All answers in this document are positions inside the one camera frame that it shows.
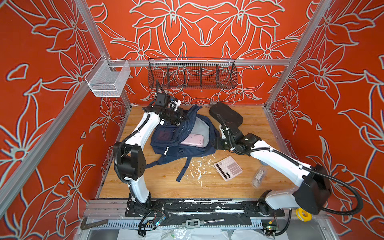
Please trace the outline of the pink white calculator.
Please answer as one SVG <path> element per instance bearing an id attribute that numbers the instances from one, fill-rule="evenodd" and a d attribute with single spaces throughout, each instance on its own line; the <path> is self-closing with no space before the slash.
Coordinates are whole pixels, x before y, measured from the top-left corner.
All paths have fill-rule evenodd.
<path id="1" fill-rule="evenodd" d="M 240 165 L 231 156 L 214 163 L 214 167 L 226 182 L 232 180 L 243 172 Z"/>

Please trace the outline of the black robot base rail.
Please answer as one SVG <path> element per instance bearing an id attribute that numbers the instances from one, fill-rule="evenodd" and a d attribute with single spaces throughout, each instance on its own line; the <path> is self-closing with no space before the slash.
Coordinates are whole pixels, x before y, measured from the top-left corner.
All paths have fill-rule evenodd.
<path id="1" fill-rule="evenodd" d="M 263 217 L 259 212 L 258 200 L 241 199 L 152 199 L 143 208 L 133 200 L 128 200 L 126 217 L 139 217 L 153 209 L 161 213 L 172 214 L 243 214 L 246 217 Z"/>

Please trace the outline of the pink pencil case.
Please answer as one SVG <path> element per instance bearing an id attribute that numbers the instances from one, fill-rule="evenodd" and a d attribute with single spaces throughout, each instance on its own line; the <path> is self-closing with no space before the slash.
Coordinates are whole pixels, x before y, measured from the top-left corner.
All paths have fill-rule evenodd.
<path id="1" fill-rule="evenodd" d="M 198 134 L 190 134 L 185 140 L 181 142 L 181 145 L 193 146 L 202 148 L 204 146 L 204 136 Z"/>

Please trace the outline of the navy blue student backpack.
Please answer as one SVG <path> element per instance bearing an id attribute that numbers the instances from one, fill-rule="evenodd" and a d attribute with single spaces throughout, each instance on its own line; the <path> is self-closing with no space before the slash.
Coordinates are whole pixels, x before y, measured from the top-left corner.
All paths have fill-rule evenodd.
<path id="1" fill-rule="evenodd" d="M 205 157 L 216 152 L 215 143 L 220 137 L 220 133 L 209 117 L 198 113 L 201 108 L 201 106 L 194 105 L 185 111 L 187 120 L 178 126 L 172 125 L 169 121 L 156 126 L 151 137 L 151 146 L 153 151 L 161 157 L 157 161 L 147 164 L 147 169 L 186 158 L 185 166 L 176 179 L 177 182 L 180 182 L 192 158 Z M 200 146 L 183 143 L 192 135 L 203 137 Z"/>

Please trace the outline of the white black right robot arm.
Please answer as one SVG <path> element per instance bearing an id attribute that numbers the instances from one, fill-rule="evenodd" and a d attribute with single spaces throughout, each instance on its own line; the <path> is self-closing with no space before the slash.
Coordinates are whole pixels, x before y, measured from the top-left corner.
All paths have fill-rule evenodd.
<path id="1" fill-rule="evenodd" d="M 301 208 L 317 215 L 321 211 L 340 215 L 353 216 L 364 206 L 361 195 L 349 184 L 328 175 L 321 165 L 311 166 L 295 160 L 278 151 L 254 134 L 244 136 L 242 132 L 234 134 L 228 127 L 221 127 L 222 139 L 220 147 L 237 155 L 247 155 L 260 160 L 288 178 L 295 187 L 289 190 L 270 191 L 264 201 L 273 209 Z M 334 182 L 348 189 L 356 198 L 356 206 L 351 210 L 337 211 L 325 207 L 332 195 L 331 183 Z"/>

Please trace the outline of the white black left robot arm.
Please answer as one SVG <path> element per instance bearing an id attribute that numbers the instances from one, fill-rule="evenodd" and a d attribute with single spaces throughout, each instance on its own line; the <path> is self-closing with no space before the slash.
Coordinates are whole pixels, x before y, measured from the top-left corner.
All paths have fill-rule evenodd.
<path id="1" fill-rule="evenodd" d="M 165 107 L 145 107 L 144 114 L 134 131 L 114 145 L 114 170 L 119 180 L 128 185 L 133 201 L 144 208 L 149 208 L 150 191 L 146 187 L 144 172 L 146 159 L 143 147 L 161 123 L 166 121 L 178 125 L 187 119 L 186 111 L 181 107 L 175 110 Z"/>

